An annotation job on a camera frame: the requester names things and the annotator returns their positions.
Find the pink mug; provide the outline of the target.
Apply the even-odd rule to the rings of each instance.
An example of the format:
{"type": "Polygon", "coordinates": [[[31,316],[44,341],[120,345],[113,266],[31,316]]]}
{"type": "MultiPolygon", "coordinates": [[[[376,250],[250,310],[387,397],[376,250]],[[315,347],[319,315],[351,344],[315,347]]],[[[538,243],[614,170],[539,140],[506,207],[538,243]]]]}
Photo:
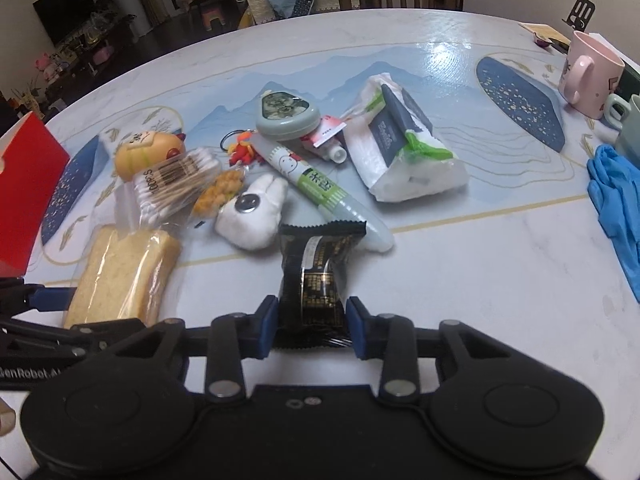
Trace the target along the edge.
{"type": "Polygon", "coordinates": [[[624,68],[624,61],[602,41],[585,32],[573,32],[560,78],[560,95],[579,113],[599,120],[624,68]]]}

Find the pink stool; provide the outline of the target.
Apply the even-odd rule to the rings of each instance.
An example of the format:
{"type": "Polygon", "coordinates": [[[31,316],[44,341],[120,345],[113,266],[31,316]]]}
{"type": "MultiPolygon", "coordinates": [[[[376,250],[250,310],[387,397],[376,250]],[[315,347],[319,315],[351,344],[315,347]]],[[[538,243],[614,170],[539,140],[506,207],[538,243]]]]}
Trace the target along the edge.
{"type": "Polygon", "coordinates": [[[200,6],[200,14],[206,30],[212,30],[215,23],[220,27],[224,27],[227,24],[227,19],[220,3],[206,3],[204,6],[200,6]]]}

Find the yellow round plush toy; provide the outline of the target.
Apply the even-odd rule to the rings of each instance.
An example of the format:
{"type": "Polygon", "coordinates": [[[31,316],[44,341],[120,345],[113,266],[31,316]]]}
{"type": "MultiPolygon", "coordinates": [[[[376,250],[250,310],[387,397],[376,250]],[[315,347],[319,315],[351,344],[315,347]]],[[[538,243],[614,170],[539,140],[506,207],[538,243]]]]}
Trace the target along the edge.
{"type": "Polygon", "coordinates": [[[146,130],[136,133],[115,152],[116,174],[129,182],[136,174],[186,151],[182,132],[146,130]]]}

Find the yellow sponge cake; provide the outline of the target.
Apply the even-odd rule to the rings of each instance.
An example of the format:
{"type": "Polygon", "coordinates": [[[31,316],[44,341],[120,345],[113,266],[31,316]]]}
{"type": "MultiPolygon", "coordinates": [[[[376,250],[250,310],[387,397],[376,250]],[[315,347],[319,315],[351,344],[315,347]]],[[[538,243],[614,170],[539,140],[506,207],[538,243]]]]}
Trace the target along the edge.
{"type": "Polygon", "coordinates": [[[180,254],[181,243],[164,230],[122,235],[114,226],[102,226],[94,234],[64,326],[125,318],[155,324],[180,254]]]}

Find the black snack packet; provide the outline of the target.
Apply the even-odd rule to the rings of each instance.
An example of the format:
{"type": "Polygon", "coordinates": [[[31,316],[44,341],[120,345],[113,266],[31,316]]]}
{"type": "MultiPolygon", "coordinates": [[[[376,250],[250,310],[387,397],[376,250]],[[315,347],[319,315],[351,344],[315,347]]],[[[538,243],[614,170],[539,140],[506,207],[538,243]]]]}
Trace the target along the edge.
{"type": "Polygon", "coordinates": [[[279,292],[279,349],[347,348],[352,344],[344,298],[348,258],[367,234],[359,221],[279,229],[282,282],[279,292]]]}

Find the grey-green mug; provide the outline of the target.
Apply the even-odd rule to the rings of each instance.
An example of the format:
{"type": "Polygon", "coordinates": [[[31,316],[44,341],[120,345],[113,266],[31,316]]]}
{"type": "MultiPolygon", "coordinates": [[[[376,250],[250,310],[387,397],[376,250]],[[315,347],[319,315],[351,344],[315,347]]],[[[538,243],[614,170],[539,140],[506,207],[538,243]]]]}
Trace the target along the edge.
{"type": "Polygon", "coordinates": [[[640,166],[640,100],[633,94],[628,101],[610,94],[605,101],[603,117],[618,136],[614,142],[616,152],[634,166],[640,166]]]}

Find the black television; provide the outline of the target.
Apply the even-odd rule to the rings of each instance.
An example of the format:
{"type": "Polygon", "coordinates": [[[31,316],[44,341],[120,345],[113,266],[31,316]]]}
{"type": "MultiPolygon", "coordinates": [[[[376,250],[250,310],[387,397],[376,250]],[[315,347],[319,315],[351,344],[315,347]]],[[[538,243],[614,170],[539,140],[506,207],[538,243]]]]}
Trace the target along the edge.
{"type": "Polygon", "coordinates": [[[32,6],[54,46],[81,29],[96,10],[94,0],[37,0],[32,6]]]}

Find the white green toothbrush tube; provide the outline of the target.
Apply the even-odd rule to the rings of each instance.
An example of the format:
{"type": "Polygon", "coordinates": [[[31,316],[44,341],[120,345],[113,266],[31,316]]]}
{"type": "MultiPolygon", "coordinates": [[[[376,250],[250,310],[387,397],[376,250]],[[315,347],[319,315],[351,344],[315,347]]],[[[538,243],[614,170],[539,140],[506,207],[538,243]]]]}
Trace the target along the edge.
{"type": "Polygon", "coordinates": [[[393,233],[374,212],[302,156],[259,133],[250,135],[250,145],[273,169],[311,200],[326,220],[364,222],[367,230],[361,241],[364,249],[384,254],[394,247],[393,233]]]}

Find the blue rubber glove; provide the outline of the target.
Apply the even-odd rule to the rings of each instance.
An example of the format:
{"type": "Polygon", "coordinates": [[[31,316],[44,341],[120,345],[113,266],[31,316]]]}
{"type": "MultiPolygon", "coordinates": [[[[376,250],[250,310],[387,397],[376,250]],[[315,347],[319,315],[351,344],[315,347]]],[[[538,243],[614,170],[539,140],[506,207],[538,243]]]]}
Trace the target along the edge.
{"type": "Polygon", "coordinates": [[[587,162],[588,195],[612,242],[634,298],[639,300],[639,169],[611,145],[600,145],[587,162]]]}

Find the black phone stand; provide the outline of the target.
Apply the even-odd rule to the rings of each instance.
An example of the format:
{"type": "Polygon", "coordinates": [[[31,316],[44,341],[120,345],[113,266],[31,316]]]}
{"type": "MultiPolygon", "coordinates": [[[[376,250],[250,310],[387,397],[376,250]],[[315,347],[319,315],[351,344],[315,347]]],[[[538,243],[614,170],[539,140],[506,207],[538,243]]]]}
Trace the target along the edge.
{"type": "Polygon", "coordinates": [[[578,32],[584,32],[591,21],[596,5],[591,0],[575,0],[563,22],[578,32]]]}

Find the tissue pack blue green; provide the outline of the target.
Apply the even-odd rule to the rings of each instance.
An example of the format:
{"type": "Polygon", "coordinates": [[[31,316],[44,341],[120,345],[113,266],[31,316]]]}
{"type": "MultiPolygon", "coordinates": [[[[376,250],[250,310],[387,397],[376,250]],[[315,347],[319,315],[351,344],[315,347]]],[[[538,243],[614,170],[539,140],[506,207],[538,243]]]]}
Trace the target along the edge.
{"type": "Polygon", "coordinates": [[[344,123],[350,159],[380,203],[402,203],[468,184],[462,160],[434,136],[432,122],[389,73],[367,79],[344,123]]]}

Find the small red white tube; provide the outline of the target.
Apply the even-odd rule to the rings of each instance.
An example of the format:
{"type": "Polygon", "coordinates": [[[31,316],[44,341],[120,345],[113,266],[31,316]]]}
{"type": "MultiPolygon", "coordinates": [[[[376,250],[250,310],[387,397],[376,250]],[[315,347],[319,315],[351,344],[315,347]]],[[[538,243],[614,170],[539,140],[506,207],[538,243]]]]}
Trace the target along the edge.
{"type": "Polygon", "coordinates": [[[315,154],[316,156],[334,162],[334,164],[342,164],[346,162],[348,153],[338,135],[344,130],[346,124],[336,117],[323,115],[320,124],[314,131],[307,133],[306,136],[300,138],[303,148],[315,154]]]}

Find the red figure keychain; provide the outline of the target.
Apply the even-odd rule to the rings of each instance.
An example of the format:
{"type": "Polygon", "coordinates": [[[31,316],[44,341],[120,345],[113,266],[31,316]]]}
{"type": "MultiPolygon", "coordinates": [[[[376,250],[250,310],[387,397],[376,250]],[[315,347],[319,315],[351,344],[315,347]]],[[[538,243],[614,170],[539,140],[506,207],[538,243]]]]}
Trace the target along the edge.
{"type": "Polygon", "coordinates": [[[227,154],[230,167],[250,166],[262,161],[262,156],[250,142],[252,134],[252,130],[232,130],[222,137],[219,147],[227,154]]]}

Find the white tooth plush toy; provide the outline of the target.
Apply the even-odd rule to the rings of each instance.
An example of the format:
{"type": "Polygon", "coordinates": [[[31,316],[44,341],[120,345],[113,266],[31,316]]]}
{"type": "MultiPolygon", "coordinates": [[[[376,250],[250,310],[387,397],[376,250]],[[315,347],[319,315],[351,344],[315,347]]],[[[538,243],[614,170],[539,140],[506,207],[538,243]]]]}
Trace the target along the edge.
{"type": "Polygon", "coordinates": [[[221,208],[216,233],[247,252],[266,249],[278,234],[286,194],[287,180],[263,174],[221,208]]]}

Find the cotton swab pack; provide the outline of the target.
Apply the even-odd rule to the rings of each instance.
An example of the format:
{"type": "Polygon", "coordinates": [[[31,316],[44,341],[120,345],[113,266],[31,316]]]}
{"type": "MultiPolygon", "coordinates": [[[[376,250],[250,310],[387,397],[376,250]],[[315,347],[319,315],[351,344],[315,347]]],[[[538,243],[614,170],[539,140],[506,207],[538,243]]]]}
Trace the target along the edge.
{"type": "Polygon", "coordinates": [[[208,148],[194,148],[134,175],[115,193],[115,224],[125,231],[156,229],[195,203],[222,171],[208,148]]]}

